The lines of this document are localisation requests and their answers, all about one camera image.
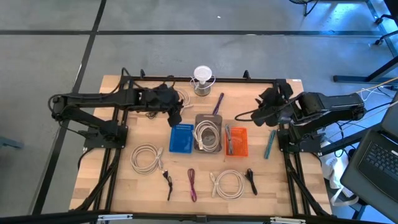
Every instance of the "gray floor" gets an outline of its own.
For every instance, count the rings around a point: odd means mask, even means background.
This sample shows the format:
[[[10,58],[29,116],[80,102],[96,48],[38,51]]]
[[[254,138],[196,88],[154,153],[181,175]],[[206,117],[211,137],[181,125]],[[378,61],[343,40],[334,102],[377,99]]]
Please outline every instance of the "gray floor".
[[[380,15],[386,12],[382,1],[372,2]],[[0,29],[90,30],[99,5],[100,1],[94,0],[1,0]],[[365,3],[320,2],[307,18],[302,16],[302,11],[302,6],[281,0],[108,0],[99,29],[377,30]],[[389,21],[384,25],[387,30],[397,28]],[[390,50],[385,44],[373,45],[376,39],[269,35],[97,36],[80,92],[97,92],[102,76],[117,75],[121,67],[127,67],[133,74],[143,68],[148,75],[188,76],[196,66],[204,64],[211,67],[217,77],[241,77],[247,69],[252,77],[302,79],[306,91],[326,95],[352,93],[369,85],[337,84],[331,77],[368,75],[389,61]],[[0,35],[0,94],[3,96],[0,136],[25,143],[21,150],[4,147],[0,151],[1,217],[29,213],[58,128],[50,118],[47,99],[52,94],[71,90],[87,40],[85,35]],[[397,71],[393,71],[389,76],[396,75]],[[386,96],[372,95],[366,107],[389,100]],[[370,126],[381,117],[382,114],[361,124]],[[359,130],[352,127],[345,133]],[[337,127],[331,126],[326,133],[331,136],[336,131]],[[45,213],[68,210],[82,145],[81,137],[67,134]],[[333,212],[342,218],[353,214],[350,208],[333,208]],[[371,207],[366,209],[363,220],[389,222]]]

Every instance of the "orange plastic basket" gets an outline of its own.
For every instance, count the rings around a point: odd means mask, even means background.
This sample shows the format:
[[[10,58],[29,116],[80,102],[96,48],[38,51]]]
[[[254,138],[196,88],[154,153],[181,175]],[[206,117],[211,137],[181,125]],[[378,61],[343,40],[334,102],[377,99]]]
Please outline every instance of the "orange plastic basket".
[[[228,137],[225,133],[225,154],[234,157],[248,156],[248,132],[246,128],[231,128],[231,141],[233,146],[233,154],[228,153]]]

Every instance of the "pink cable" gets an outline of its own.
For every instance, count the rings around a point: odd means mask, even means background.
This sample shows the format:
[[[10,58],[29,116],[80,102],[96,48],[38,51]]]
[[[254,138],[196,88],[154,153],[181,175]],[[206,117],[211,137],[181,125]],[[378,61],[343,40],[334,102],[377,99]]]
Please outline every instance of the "pink cable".
[[[197,201],[197,193],[195,192],[195,188],[193,187],[193,185],[195,183],[195,170],[194,169],[188,170],[188,178],[189,178],[189,182],[191,183],[192,202],[196,202]]]

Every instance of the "blue basket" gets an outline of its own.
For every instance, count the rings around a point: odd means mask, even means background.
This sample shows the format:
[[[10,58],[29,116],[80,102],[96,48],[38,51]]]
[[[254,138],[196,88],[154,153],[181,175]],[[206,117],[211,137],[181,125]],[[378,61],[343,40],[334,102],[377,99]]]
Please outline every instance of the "blue basket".
[[[170,152],[192,153],[193,124],[178,124],[172,128]]]

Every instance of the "wooden tabletop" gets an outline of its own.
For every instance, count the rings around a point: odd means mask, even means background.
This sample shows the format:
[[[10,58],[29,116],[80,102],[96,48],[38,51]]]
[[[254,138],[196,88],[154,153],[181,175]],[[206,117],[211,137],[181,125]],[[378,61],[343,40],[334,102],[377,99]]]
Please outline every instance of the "wooden tabletop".
[[[116,75],[106,75],[103,78],[100,92],[110,92],[119,81]],[[288,80],[294,94],[303,91],[300,80]],[[160,82],[138,82],[147,87],[155,87]],[[257,108],[254,99],[268,84],[259,83],[215,83],[208,96],[199,97],[193,92],[188,82],[177,82],[176,89],[183,88],[191,96],[192,108],[185,109],[182,123],[194,124],[197,114],[211,114],[220,96],[224,93],[218,114],[223,117],[223,125],[231,127],[245,127],[248,131],[249,155],[245,158],[225,156],[225,148],[217,154],[203,154],[193,150],[192,154],[178,154],[169,152],[171,128],[167,123],[167,114],[158,114],[155,119],[148,119],[145,113],[130,112],[127,125],[129,132],[126,147],[122,150],[118,168],[118,175],[112,201],[112,212],[130,213],[179,213],[179,214],[208,214],[208,215],[278,215],[291,216],[289,188],[283,155],[279,151],[277,138],[272,145],[268,160],[264,159],[264,152],[271,130],[276,127],[263,125],[257,127],[253,122],[235,121],[234,117],[242,112]],[[95,109],[94,115],[105,120],[112,117],[112,108]],[[151,143],[156,147],[163,147],[162,162],[164,169],[169,171],[173,180],[173,192],[167,201],[169,186],[161,171],[156,170],[148,176],[141,176],[134,172],[130,164],[132,150],[141,144]],[[70,208],[76,208],[88,196],[98,181],[103,161],[104,149],[95,149],[87,154],[81,162]],[[149,164],[154,156],[148,152],[139,154],[139,165]],[[325,182],[322,176],[320,162],[311,154],[301,154],[305,183],[317,202],[323,209],[331,212]],[[195,190],[198,200],[194,203],[190,196],[190,184],[187,170],[194,168]],[[227,201],[218,195],[211,197],[213,183],[210,172],[217,176],[224,170],[234,169],[240,173],[251,168],[258,195],[252,193],[250,183],[246,181],[246,188],[241,198]],[[231,175],[222,179],[221,188],[226,192],[234,192],[238,188],[236,178]],[[101,208],[104,207],[108,186],[104,188]],[[296,186],[298,207],[302,211],[302,201]]]

